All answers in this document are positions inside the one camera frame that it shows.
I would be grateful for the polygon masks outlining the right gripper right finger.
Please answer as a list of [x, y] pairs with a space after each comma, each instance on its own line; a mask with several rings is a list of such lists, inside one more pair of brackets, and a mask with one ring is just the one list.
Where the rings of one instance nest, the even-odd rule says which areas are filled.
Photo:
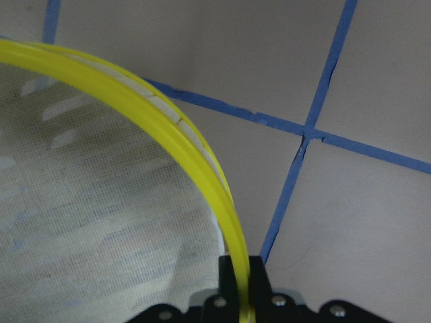
[[273, 295], [263, 259], [250, 256], [249, 299], [254, 314], [254, 322], [269, 322], [269, 309]]

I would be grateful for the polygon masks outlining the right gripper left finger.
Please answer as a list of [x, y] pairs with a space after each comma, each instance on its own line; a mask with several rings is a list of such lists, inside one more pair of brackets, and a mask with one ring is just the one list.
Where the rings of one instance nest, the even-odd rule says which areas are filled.
[[218, 312], [222, 322], [239, 322], [240, 300], [231, 257], [219, 257], [218, 266]]

